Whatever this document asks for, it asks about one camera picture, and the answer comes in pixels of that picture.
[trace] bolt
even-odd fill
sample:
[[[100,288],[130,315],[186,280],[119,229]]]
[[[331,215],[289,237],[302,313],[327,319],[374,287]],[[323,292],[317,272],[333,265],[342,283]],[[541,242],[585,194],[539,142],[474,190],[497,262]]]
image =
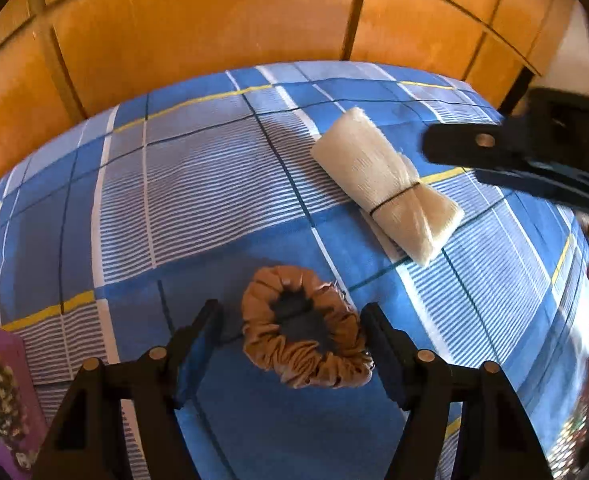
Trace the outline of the bolt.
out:
[[[501,369],[498,363],[495,363],[494,361],[485,361],[483,367],[486,372],[491,374],[496,374]]]
[[[490,134],[477,134],[476,141],[481,148],[493,148],[495,145],[495,138]]]
[[[419,361],[423,361],[424,363],[431,363],[434,361],[434,352],[431,350],[419,350],[417,352],[417,357]]]
[[[159,361],[163,359],[166,355],[168,355],[168,351],[164,346],[155,346],[148,352],[150,359],[154,359],[155,361]]]
[[[92,370],[96,370],[98,368],[99,361],[96,357],[91,357],[90,359],[86,359],[83,362],[83,369],[91,372]]]

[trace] brown scrunchie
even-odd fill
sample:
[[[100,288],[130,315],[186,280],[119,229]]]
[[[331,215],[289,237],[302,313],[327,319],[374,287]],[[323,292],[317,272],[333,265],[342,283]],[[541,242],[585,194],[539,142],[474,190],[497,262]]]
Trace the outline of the brown scrunchie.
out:
[[[322,355],[317,341],[287,342],[279,334],[270,307],[284,290],[302,290],[322,315],[338,355]],[[263,370],[274,369],[281,382],[293,388],[363,386],[372,377],[372,358],[365,352],[359,315],[331,284],[309,269],[294,266],[263,267],[253,277],[241,301],[243,351]]]

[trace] black elastic band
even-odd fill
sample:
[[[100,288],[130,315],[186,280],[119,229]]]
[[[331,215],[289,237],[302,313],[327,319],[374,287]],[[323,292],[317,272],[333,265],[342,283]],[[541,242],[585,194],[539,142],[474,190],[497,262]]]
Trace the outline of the black elastic band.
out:
[[[417,187],[419,184],[421,184],[421,182],[415,182],[414,184],[412,184],[412,186],[410,186],[410,187],[406,187],[406,188],[405,188],[403,191],[401,191],[401,192],[399,192],[399,193],[396,193],[396,195],[393,195],[393,196],[391,196],[391,197],[389,197],[389,198],[385,199],[383,202],[381,202],[381,203],[380,203],[378,206],[376,206],[374,209],[372,209],[372,210],[370,211],[370,216],[372,216],[372,215],[374,214],[374,212],[375,212],[375,211],[376,211],[378,208],[380,208],[380,207],[382,207],[382,206],[386,205],[386,203],[388,203],[388,202],[391,202],[391,201],[392,201],[392,200],[394,200],[396,197],[398,197],[398,196],[401,196],[401,195],[402,195],[402,194],[404,194],[406,191],[408,191],[408,190],[410,190],[410,189],[414,189],[414,188],[415,188],[415,187]]]

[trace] cream rolled cloth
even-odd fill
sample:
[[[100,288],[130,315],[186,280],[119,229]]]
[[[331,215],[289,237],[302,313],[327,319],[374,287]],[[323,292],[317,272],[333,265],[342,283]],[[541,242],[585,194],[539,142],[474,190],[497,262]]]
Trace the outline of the cream rolled cloth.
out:
[[[351,108],[314,143],[310,154],[352,200],[418,265],[436,258],[463,219],[463,209],[421,183],[361,108]]]

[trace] plaid tablecloth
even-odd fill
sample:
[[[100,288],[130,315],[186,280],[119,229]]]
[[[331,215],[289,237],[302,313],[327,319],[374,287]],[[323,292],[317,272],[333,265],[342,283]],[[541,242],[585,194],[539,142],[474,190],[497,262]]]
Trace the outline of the plaid tablecloth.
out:
[[[465,210],[427,269],[309,156],[361,107],[425,182]],[[500,121],[466,83],[354,62],[273,64],[194,78],[107,110],[0,181],[0,325],[21,334],[51,420],[82,361],[132,360],[226,308],[222,344],[178,412],[204,479],[381,479],[404,414],[375,374],[353,390],[290,390],[242,353],[239,302],[261,266],[309,267],[362,308],[378,301],[419,348],[503,366],[549,449],[589,350],[589,248],[573,214],[428,163],[433,122]],[[302,336],[305,318],[291,322]],[[134,475],[147,475],[124,404]],[[439,474],[451,467],[453,405]]]

